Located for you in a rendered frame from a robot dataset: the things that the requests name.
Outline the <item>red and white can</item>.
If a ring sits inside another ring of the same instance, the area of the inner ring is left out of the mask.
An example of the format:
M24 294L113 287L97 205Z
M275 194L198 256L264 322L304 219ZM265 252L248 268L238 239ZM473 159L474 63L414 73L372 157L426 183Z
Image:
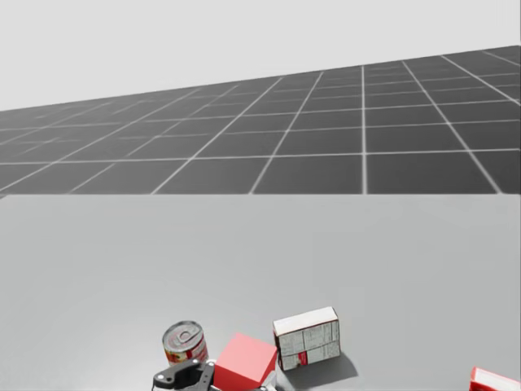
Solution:
M162 344L170 366L191 359L204 362L209 358L204 330L195 321L184 320L169 327L163 334Z

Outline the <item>red and white carton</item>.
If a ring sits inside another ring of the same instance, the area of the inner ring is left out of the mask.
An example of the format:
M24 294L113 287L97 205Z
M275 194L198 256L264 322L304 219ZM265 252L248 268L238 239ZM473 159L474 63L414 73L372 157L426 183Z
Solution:
M332 306L273 321L278 365L294 370L341 354L339 317Z

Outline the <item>pink cube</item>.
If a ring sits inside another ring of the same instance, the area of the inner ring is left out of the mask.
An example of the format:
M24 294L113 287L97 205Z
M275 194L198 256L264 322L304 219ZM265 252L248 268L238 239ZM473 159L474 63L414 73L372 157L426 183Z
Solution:
M213 386L220 391L258 389L275 370L276 359L274 345L236 333L215 363Z

